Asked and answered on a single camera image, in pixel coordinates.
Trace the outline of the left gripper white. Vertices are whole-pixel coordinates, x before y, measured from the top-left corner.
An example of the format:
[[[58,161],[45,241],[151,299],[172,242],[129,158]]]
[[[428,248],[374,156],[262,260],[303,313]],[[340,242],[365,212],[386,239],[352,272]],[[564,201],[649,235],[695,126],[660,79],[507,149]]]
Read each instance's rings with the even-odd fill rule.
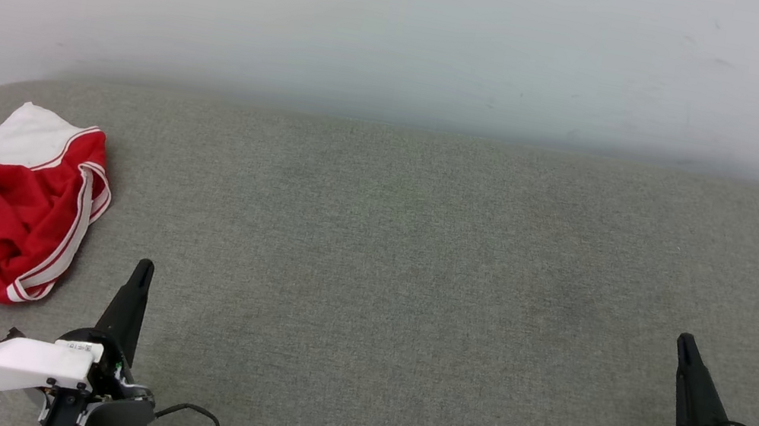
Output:
[[[39,390],[48,413],[64,410],[62,395],[74,396],[78,418],[115,426],[148,426],[155,418],[154,394],[133,379],[155,264],[142,259],[114,295],[95,328],[66,333],[52,343],[26,337],[0,341],[0,393]]]

